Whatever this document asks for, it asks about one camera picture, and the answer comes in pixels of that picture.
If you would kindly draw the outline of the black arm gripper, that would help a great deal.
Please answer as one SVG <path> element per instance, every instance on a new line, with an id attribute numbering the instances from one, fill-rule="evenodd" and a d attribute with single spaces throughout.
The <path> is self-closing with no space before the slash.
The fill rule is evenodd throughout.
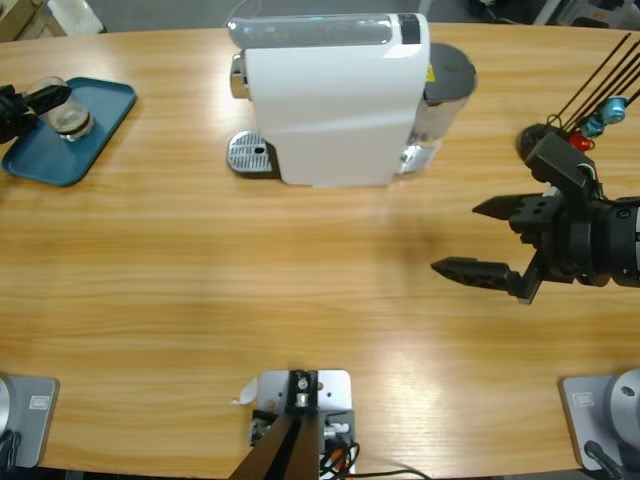
<path id="1" fill-rule="evenodd" d="M 533 301 L 545 281 L 600 284 L 591 253 L 592 215 L 574 215 L 562 196 L 495 196 L 472 211 L 506 221 L 522 243 L 534 248 L 534 255 L 522 277 L 506 263 L 446 257 L 431 264 L 443 277 L 470 287 L 505 291 L 525 304 Z"/>
<path id="2" fill-rule="evenodd" d="M 71 88 L 65 85 L 49 85 L 28 95 L 18 93 L 13 85 L 2 85 L 0 142 L 29 134 L 39 122 L 37 115 L 63 105 L 70 96 Z"/>

